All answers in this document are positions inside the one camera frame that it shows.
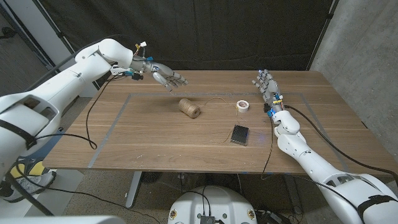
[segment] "robot finger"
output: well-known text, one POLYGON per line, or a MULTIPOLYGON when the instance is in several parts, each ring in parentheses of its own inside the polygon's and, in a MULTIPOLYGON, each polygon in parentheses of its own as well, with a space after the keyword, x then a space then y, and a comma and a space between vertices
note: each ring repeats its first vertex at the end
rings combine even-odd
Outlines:
POLYGON ((176 83, 176 81, 170 80, 169 83, 174 86, 175 88, 178 88, 178 84, 176 83))
POLYGON ((259 77, 260 77, 260 78, 264 78, 264 77, 265 77, 264 71, 259 70, 259 77))
POLYGON ((180 80, 174 80, 174 82, 178 85, 178 86, 182 86, 182 82, 180 80))
POLYGON ((263 88, 267 88, 268 82, 265 78, 261 78, 261 77, 257 77, 257 79, 259 80, 260 84, 262 85, 263 88))
POLYGON ((163 85, 168 91, 172 91, 172 87, 168 84, 168 81, 158 72, 154 72, 153 74, 154 79, 163 85))
POLYGON ((173 77, 178 80, 179 82, 181 82, 183 85, 187 85, 188 81, 180 74, 178 74, 177 72, 174 72, 173 77))
POLYGON ((258 84, 258 82, 252 80, 251 83, 253 83, 257 88, 261 88, 261 85, 258 84))

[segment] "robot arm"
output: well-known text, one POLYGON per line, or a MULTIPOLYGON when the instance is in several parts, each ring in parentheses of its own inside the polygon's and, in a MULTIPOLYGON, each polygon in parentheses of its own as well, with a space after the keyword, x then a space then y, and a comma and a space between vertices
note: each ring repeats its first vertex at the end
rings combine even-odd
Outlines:
POLYGON ((398 220, 398 198, 394 193, 377 178, 338 170, 313 151, 301 135, 299 123, 284 110, 280 90, 269 72, 259 71, 257 79, 259 83, 252 82, 269 105, 268 115, 278 124, 274 132, 279 149, 293 157, 312 180, 327 185, 348 199, 346 201, 331 190, 318 186, 339 219, 343 223, 395 223, 398 220))
POLYGON ((160 80, 169 91, 169 83, 188 83, 184 77, 165 65, 148 62, 143 58, 136 60, 135 57, 138 56, 133 56, 131 50, 115 40, 104 39, 83 49, 75 57, 76 64, 37 88, 0 97, 0 178, 18 156, 34 153, 50 139, 35 140, 56 132, 66 106, 88 83, 108 72, 111 69, 110 63, 117 62, 120 67, 152 72, 155 79, 158 82, 160 80))

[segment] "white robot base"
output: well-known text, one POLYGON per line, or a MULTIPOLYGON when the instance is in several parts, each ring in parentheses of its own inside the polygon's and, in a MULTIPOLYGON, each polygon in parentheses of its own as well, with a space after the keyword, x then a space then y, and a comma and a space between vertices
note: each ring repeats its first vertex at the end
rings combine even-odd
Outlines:
POLYGON ((206 186, 203 192, 204 187, 195 188, 177 199, 170 209, 167 223, 257 224, 253 206, 240 194, 215 185, 206 186), (209 200, 210 208, 202 193, 209 200))

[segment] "white tape roll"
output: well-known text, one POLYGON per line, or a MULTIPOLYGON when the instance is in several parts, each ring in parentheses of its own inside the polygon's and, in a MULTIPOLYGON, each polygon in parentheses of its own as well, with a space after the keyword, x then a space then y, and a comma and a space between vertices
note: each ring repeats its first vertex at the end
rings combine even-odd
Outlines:
POLYGON ((241 113, 245 113, 249 109, 249 103, 244 100, 239 100, 236 102, 236 109, 241 113))

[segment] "small black box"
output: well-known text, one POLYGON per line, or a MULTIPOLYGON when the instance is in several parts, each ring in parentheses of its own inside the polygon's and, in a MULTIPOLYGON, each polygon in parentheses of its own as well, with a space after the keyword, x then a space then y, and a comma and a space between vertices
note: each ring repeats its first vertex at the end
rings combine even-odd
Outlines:
POLYGON ((231 142, 247 146, 248 144, 248 132, 249 128, 235 125, 234 131, 232 132, 231 142))

